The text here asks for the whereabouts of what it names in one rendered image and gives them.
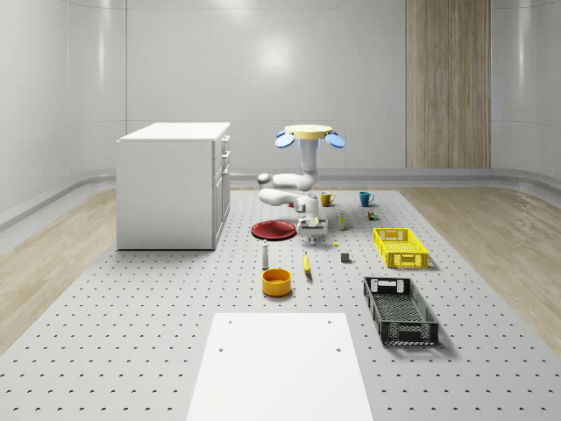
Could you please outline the red plate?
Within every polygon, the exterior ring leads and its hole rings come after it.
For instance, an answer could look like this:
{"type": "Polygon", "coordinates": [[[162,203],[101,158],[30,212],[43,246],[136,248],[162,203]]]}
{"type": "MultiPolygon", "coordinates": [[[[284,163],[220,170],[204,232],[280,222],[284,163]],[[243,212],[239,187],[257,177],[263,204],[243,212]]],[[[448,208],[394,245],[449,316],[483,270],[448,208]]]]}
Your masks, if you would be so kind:
{"type": "Polygon", "coordinates": [[[282,220],[269,220],[255,224],[251,229],[252,235],[258,239],[281,241],[296,235],[296,228],[292,223],[282,220]]]}

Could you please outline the white cabinet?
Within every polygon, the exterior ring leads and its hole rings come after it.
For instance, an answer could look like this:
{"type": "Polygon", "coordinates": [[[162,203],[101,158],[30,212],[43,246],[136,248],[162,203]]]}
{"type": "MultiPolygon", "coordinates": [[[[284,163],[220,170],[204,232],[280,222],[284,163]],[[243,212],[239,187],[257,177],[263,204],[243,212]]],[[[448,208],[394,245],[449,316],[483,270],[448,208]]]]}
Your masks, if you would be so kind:
{"type": "Polygon", "coordinates": [[[229,130],[154,123],[117,142],[117,248],[216,248],[230,207],[229,130]]]}

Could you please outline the dark grey basket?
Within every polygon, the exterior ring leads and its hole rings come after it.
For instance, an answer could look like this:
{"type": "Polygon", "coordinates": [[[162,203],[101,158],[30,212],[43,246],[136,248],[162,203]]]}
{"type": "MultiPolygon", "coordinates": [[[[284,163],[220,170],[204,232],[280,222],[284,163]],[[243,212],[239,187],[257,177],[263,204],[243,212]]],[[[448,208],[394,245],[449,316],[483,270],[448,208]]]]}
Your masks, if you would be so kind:
{"type": "Polygon", "coordinates": [[[438,342],[437,318],[409,278],[365,276],[363,293],[378,328],[389,345],[438,342]]]}

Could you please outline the yellow basket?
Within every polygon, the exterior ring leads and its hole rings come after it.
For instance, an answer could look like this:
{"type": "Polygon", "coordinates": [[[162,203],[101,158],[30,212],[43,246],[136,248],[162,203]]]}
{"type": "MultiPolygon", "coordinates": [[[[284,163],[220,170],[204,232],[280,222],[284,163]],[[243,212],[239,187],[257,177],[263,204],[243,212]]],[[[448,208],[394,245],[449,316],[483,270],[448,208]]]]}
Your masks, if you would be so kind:
{"type": "Polygon", "coordinates": [[[389,268],[428,266],[428,251],[409,228],[374,228],[373,242],[389,268]]]}

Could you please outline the yellow bowl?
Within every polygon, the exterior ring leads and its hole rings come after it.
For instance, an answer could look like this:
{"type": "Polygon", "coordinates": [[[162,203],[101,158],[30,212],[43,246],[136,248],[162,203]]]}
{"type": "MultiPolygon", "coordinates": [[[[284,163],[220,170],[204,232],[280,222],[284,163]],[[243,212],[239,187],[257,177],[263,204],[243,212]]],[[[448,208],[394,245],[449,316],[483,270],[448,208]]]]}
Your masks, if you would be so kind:
{"type": "Polygon", "coordinates": [[[291,290],[291,274],[283,268],[269,268],[262,273],[262,290],[268,296],[285,296],[291,290]]]}

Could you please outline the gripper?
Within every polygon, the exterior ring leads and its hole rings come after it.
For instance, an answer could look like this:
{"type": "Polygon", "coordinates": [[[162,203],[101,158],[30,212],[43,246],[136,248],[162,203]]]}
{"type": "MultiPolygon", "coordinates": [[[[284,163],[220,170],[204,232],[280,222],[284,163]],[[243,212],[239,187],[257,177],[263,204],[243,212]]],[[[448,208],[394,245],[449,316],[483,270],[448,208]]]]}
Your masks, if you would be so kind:
{"type": "Polygon", "coordinates": [[[328,222],[323,219],[301,218],[296,226],[297,233],[308,238],[309,243],[314,246],[316,238],[324,236],[328,232],[328,222]]]}

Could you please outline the white board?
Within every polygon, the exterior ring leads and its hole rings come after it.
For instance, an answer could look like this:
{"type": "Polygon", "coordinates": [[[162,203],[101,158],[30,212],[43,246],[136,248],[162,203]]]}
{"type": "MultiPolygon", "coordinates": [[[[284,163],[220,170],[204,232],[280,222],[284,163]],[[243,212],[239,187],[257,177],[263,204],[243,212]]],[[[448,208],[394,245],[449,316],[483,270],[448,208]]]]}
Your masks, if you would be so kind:
{"type": "Polygon", "coordinates": [[[217,313],[187,421],[373,421],[343,313],[217,313]]]}

